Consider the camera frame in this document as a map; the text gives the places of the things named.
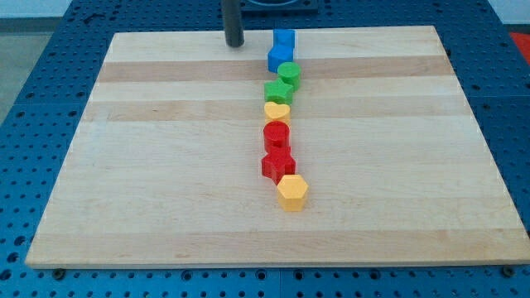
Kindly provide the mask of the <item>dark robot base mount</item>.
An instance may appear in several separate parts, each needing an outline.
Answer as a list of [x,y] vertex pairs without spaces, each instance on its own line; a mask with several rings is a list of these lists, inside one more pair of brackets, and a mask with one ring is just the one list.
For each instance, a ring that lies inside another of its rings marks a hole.
[[241,0],[243,12],[317,12],[319,0]]

